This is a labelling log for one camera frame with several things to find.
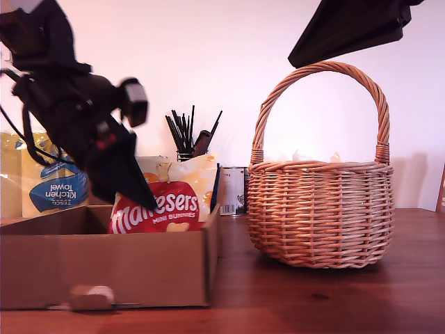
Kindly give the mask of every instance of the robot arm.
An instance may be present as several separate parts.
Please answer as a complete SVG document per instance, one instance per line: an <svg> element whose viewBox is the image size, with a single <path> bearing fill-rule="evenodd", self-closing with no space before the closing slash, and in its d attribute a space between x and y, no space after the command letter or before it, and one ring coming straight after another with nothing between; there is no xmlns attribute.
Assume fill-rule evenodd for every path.
<svg viewBox="0 0 445 334"><path fill-rule="evenodd" d="M87 172L97 197L114 202L118 191L154 209L155 198L134 157L136 135L111 116L120 109L132 127L145 122L148 101L139 81L130 78L115 87L91 74L88 64L78 63L70 23L55 0L11 2L26 5L29 12L18 7L2 13L0 40L11 51L13 66L26 74L1 73L16 81L13 95L24 103L23 138L30 155L48 164L34 145L29 112L51 142Z"/></svg>

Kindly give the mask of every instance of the woven wicker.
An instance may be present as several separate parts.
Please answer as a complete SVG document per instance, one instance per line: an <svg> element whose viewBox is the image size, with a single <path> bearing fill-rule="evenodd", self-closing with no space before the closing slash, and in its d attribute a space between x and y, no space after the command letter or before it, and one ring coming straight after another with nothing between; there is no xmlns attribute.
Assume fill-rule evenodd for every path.
<svg viewBox="0 0 445 334"><path fill-rule="evenodd" d="M375 161L263 162L264 128L274 103L295 81L322 71L347 74L378 109ZM248 227L255 247L295 267L362 268L385 253L394 223L388 104L356 67L320 62L285 78L261 105L249 166Z"/></svg>

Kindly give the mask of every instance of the brown table surface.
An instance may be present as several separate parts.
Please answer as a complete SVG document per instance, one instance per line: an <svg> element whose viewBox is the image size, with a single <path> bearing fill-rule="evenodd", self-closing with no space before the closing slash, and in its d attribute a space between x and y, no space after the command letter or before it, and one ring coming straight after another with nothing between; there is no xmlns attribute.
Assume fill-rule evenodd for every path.
<svg viewBox="0 0 445 334"><path fill-rule="evenodd" d="M221 222L212 308L117 312L8 311L9 333L445 333L445 215L396 211L388 253L363 269L292 268Z"/></svg>

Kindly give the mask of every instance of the plastic bag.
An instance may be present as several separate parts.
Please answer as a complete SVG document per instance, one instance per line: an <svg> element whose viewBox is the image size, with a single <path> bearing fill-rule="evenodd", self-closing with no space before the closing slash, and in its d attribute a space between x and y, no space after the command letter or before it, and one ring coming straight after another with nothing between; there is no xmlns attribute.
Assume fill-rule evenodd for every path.
<svg viewBox="0 0 445 334"><path fill-rule="evenodd" d="M158 203L153 212L116 194L110 233L198 231L210 214L217 163L202 155L185 162L138 158Z"/></svg>

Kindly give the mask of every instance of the tin can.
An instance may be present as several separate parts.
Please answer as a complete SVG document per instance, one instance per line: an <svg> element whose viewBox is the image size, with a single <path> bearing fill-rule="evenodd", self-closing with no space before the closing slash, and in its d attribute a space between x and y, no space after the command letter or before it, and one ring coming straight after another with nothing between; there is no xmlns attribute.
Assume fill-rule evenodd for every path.
<svg viewBox="0 0 445 334"><path fill-rule="evenodd" d="M250 174L249 174L249 168L244 168L244 210L245 212L248 211L248 204L249 204L249 182L250 182Z"/></svg>
<svg viewBox="0 0 445 334"><path fill-rule="evenodd" d="M224 196L220 215L236 217L245 214L244 206L244 167L223 167Z"/></svg>

